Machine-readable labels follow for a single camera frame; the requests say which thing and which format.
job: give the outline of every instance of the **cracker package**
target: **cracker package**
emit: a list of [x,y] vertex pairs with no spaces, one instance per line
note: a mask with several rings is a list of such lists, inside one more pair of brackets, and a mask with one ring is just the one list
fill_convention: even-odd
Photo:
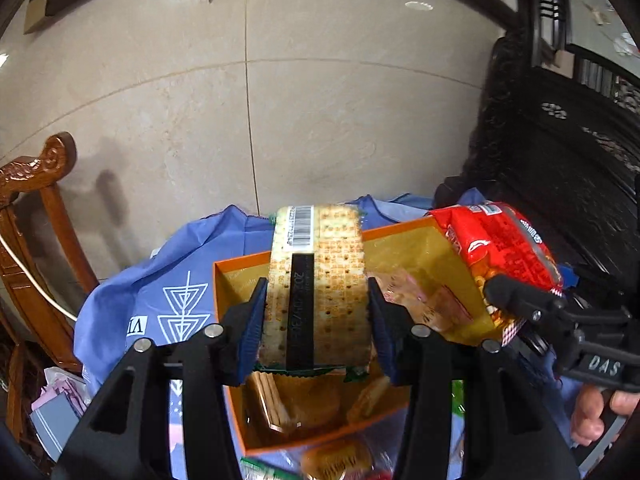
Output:
[[371,334],[358,210],[285,207],[276,215],[258,361],[304,374],[366,366]]
[[471,314],[446,285],[428,296],[418,281],[405,269],[392,273],[368,272],[375,278],[385,300],[404,306],[414,323],[422,323],[436,332],[446,332],[455,325],[469,324]]

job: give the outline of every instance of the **snack package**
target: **snack package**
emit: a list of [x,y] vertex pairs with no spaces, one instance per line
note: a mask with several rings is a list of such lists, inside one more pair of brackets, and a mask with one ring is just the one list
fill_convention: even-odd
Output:
[[[524,216],[505,203],[452,206],[429,215],[469,267],[484,299],[484,283],[496,274],[562,294],[562,276],[542,238]],[[522,325],[484,300],[494,326],[508,344]]]
[[391,386],[391,380],[387,376],[378,377],[362,389],[353,406],[347,412],[347,422],[356,424],[371,416],[373,408]]
[[416,279],[405,269],[391,274],[368,272],[380,286],[385,300],[406,307],[416,323],[423,323],[436,332],[446,332],[454,325],[468,324],[471,315],[445,285],[439,286],[430,297]]
[[371,334],[358,210],[284,207],[276,215],[258,361],[311,373],[367,366]]
[[361,439],[343,438],[305,451],[300,470],[315,480],[355,480],[373,471],[373,457]]
[[295,473],[248,457],[240,459],[240,473],[242,480],[302,480],[302,477]]
[[335,419],[340,410],[339,383],[335,379],[253,372],[249,384],[267,426],[287,434],[297,428],[320,428]]
[[451,381],[451,413],[465,416],[465,385],[460,379]]

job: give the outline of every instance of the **blue fabric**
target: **blue fabric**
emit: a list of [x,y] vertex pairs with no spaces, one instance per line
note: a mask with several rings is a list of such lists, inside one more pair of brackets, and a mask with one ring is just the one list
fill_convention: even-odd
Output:
[[571,415],[582,383],[568,377],[557,378],[553,373],[556,354],[551,349],[543,357],[530,355],[525,359],[517,357],[529,383],[537,391],[549,414],[553,418],[564,441],[571,446]]
[[[412,197],[414,202],[430,203]],[[425,213],[420,208],[384,203],[370,196],[351,203],[362,212],[365,230]],[[273,225],[267,218],[247,216],[232,205],[183,226],[155,256],[98,286],[82,307],[74,340],[74,352],[84,363],[82,376],[92,394],[136,339],[145,336],[158,345],[184,341],[215,322],[213,262],[268,251],[272,238]],[[182,425],[181,393],[181,381],[172,381],[172,474],[179,479],[186,478],[182,443],[175,436],[176,428],[180,433]],[[237,435],[233,437],[238,449]]]
[[558,269],[562,275],[563,288],[571,288],[578,285],[580,278],[568,264],[558,265]]
[[414,195],[412,193],[404,193],[391,200],[391,203],[407,205],[417,209],[433,209],[433,198]]
[[472,187],[467,189],[462,196],[458,199],[460,205],[475,205],[483,204],[486,202],[484,195],[478,191],[477,188]]

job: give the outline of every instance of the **black label strip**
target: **black label strip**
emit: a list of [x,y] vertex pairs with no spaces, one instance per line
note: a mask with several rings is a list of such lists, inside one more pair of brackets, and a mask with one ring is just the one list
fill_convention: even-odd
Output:
[[291,255],[289,320],[287,323],[287,370],[314,367],[314,256]]

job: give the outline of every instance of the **floor tile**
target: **floor tile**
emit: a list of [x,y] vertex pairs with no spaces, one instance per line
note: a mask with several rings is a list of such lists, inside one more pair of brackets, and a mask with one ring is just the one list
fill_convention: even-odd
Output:
[[[147,258],[186,222],[231,203],[257,212],[244,64],[118,92],[56,121],[0,164],[38,154],[59,131],[76,140],[78,163],[60,188],[98,278]],[[56,243],[32,202],[26,236],[55,265]]]
[[339,61],[249,63],[258,200],[431,196],[458,174],[480,91],[441,77]]
[[52,121],[141,82],[244,60],[244,0],[88,0],[0,38],[0,156]]
[[500,35],[456,0],[247,0],[249,60],[357,60],[480,87]]

